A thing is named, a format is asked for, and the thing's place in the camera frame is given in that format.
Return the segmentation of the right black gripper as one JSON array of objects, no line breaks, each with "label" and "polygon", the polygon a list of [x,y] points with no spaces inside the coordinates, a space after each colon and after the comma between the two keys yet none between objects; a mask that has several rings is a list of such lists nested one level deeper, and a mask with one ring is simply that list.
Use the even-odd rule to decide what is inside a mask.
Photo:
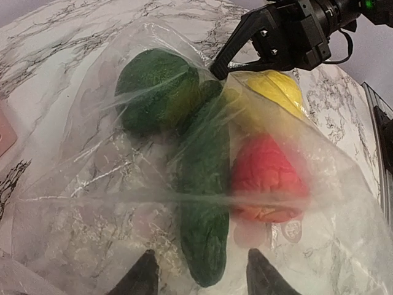
[{"label": "right black gripper", "polygon": [[[321,64],[342,64],[353,54],[350,33],[361,15],[374,25],[392,26],[392,1],[275,1],[241,17],[209,70],[221,81],[234,71],[311,71]],[[329,41],[335,32],[346,39],[348,53],[333,61]],[[260,58],[232,61],[250,40]]]}]

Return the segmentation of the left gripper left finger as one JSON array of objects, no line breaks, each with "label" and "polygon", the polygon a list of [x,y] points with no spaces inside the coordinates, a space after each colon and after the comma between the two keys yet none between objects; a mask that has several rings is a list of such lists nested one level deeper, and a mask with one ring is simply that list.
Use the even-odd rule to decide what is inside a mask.
[{"label": "left gripper left finger", "polygon": [[159,266],[155,251],[146,250],[108,295],[158,294]]}]

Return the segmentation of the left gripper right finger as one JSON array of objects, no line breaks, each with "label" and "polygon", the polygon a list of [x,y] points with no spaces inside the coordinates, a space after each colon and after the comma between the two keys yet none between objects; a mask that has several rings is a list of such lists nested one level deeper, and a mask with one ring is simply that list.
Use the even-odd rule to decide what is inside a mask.
[{"label": "left gripper right finger", "polygon": [[247,293],[300,295],[257,248],[248,251]]}]

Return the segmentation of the yellow fake lemon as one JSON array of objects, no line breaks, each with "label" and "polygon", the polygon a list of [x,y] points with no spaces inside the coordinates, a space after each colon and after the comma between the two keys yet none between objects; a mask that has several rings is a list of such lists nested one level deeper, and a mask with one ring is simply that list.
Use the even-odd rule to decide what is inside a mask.
[{"label": "yellow fake lemon", "polygon": [[287,112],[300,120],[305,117],[298,84],[279,71],[230,74],[223,96],[234,122],[250,135],[265,133],[269,118],[278,128],[289,128]]}]

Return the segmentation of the red fake tomato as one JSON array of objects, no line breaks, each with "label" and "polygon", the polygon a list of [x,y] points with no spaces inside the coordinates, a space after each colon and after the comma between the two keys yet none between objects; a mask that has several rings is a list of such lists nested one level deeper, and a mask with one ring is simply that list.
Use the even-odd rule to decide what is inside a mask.
[{"label": "red fake tomato", "polygon": [[248,138],[237,153],[232,166],[231,190],[237,197],[263,202],[261,205],[233,205],[234,213],[248,221],[282,223],[302,218],[303,208],[282,203],[299,201],[305,206],[310,201],[309,187],[267,133]]}]

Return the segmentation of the green fake vegetable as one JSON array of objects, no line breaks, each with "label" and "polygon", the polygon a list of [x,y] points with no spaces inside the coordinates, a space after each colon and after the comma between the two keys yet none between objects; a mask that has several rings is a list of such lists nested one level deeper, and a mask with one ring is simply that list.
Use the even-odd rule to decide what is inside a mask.
[{"label": "green fake vegetable", "polygon": [[149,49],[135,56],[119,75],[115,95],[122,127],[145,137],[178,128],[207,102],[218,96],[217,80],[200,80],[197,67],[164,49]]}]

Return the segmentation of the green fake cucumber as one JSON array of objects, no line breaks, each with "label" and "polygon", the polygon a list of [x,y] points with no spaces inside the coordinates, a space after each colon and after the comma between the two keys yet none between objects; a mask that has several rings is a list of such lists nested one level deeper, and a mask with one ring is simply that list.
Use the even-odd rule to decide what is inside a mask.
[{"label": "green fake cucumber", "polygon": [[204,288],[219,282],[226,266],[229,172],[225,102],[217,97],[194,114],[176,151],[181,248],[191,277]]}]

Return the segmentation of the clear zip top bag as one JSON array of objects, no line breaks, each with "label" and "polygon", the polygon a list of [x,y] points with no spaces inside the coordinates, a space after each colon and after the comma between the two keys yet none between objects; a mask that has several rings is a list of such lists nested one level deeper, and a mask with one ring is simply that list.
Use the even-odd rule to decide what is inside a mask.
[{"label": "clear zip top bag", "polygon": [[283,73],[224,80],[171,28],[87,71],[13,215],[26,294],[391,294],[392,234]]}]

